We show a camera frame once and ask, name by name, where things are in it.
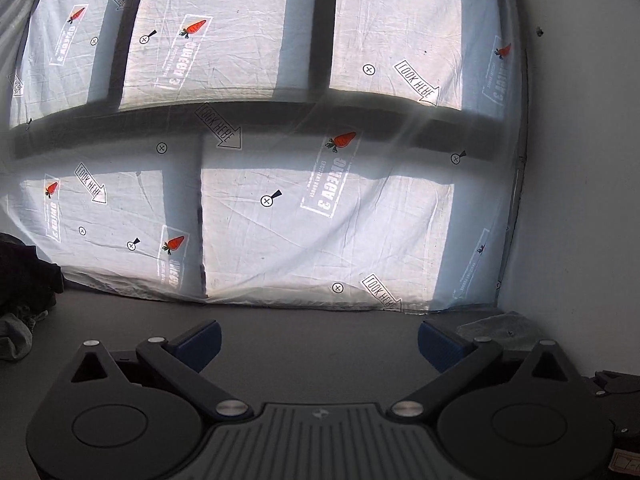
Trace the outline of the grey sweatpants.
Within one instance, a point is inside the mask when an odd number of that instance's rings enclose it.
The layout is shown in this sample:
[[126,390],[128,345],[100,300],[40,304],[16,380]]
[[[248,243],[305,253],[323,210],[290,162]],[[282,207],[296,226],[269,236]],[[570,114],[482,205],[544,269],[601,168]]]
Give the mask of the grey sweatpants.
[[516,312],[488,316],[456,328],[456,334],[466,340],[490,337],[506,350],[530,351],[546,334],[536,323]]

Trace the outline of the light grey garment in pile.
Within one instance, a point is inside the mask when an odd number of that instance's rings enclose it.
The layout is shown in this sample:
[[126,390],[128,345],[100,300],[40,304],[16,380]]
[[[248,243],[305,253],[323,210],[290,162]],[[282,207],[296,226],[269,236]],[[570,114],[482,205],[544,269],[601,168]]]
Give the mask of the light grey garment in pile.
[[49,314],[48,310],[38,313],[25,309],[10,312],[1,311],[0,356],[2,361],[17,362],[32,351],[34,329]]

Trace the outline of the dark grey garment on pile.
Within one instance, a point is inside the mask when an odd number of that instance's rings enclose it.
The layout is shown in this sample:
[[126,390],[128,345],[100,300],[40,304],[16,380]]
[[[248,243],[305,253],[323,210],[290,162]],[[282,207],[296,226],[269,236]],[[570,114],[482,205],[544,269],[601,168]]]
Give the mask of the dark grey garment on pile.
[[64,278],[57,264],[41,260],[35,246],[1,234],[1,315],[36,316],[53,308],[62,292]]

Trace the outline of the white printed plastic curtain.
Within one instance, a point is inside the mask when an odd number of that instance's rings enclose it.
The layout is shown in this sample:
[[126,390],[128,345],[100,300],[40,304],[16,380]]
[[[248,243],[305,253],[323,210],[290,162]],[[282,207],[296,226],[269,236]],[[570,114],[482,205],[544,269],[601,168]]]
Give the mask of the white printed plastic curtain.
[[516,0],[1,0],[1,227],[79,285],[493,304]]

